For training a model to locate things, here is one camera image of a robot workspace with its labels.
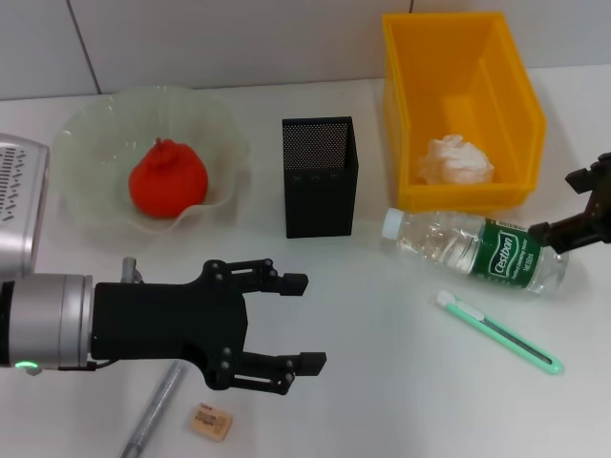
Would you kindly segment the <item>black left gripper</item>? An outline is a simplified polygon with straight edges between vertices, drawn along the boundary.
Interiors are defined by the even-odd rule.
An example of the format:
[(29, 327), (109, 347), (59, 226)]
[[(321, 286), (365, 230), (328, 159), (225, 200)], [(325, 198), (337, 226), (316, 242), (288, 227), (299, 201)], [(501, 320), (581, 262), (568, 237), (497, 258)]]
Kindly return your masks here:
[(91, 356), (184, 360), (214, 390), (232, 387), (235, 379), (235, 388), (285, 395), (297, 377), (318, 376), (327, 354), (242, 354), (247, 328), (242, 293), (303, 296), (307, 285), (306, 274), (281, 275), (271, 259), (210, 260), (184, 284), (100, 282), (94, 292)]

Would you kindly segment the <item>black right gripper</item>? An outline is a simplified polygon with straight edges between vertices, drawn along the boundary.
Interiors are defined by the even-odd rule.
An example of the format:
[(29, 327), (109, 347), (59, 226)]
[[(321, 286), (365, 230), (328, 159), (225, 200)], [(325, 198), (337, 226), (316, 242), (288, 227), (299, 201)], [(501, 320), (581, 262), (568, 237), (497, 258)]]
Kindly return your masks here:
[(598, 188), (610, 180), (610, 153), (600, 155), (589, 169), (569, 173), (565, 181), (577, 194), (591, 192), (583, 213), (555, 223), (529, 227), (528, 234), (541, 246), (556, 253), (570, 252), (594, 243), (610, 243), (609, 188)]

